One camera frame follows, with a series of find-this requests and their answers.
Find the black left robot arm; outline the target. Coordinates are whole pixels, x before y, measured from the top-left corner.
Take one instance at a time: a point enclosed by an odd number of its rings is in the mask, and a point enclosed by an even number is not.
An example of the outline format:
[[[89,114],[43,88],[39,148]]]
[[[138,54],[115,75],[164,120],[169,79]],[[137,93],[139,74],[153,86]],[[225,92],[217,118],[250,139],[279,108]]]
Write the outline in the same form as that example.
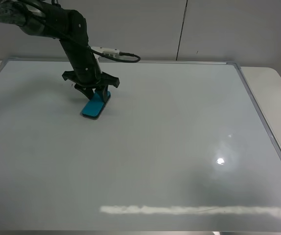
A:
[[[27,35],[59,40],[73,70],[62,75],[76,90],[92,99],[109,99],[108,87],[119,86],[119,79],[101,71],[89,46],[86,19],[76,10],[63,9],[58,3],[42,0],[0,0],[0,23],[13,24]]]

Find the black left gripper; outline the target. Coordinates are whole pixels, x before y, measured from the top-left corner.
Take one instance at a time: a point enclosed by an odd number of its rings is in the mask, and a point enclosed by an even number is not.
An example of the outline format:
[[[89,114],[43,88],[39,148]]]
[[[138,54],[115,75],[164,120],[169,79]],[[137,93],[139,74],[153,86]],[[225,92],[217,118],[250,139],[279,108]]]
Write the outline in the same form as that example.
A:
[[[65,80],[75,83],[74,88],[88,100],[94,96],[94,91],[102,102],[108,101],[108,86],[117,88],[120,80],[102,72],[94,53],[89,46],[87,36],[60,38],[59,42],[73,68],[72,72],[64,74]]]

